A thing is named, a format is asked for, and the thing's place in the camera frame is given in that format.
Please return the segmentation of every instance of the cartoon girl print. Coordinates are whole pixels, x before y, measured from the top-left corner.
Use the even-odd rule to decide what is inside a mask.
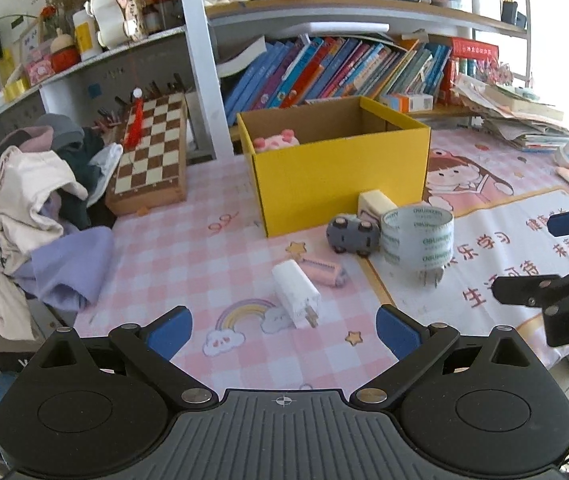
[[[508,196],[513,196],[513,188],[507,181],[467,157],[431,150],[423,198],[432,206],[461,212]]]

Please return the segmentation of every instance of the pink plush toy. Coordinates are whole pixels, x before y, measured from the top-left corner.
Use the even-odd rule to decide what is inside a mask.
[[[299,140],[295,138],[293,130],[282,130],[279,135],[274,135],[264,139],[258,137],[253,141],[253,147],[256,153],[268,152],[270,150],[282,150],[291,146],[299,146]]]

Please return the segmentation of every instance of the roll of clear tape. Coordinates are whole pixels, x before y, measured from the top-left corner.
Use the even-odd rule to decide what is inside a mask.
[[[453,215],[444,209],[415,205],[389,211],[381,231],[384,259],[402,269],[443,269],[453,257]]]

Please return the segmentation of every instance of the yellow label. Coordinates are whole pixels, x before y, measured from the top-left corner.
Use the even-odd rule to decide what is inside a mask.
[[[88,27],[88,22],[82,23],[76,27],[76,41],[78,42],[78,48],[81,54],[93,48],[91,30]]]

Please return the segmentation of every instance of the red flower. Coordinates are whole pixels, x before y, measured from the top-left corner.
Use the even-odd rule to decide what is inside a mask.
[[[40,16],[42,16],[44,19],[46,19],[46,18],[50,18],[52,16],[55,16],[57,14],[57,12],[58,12],[58,10],[55,7],[47,6],[40,12]]]

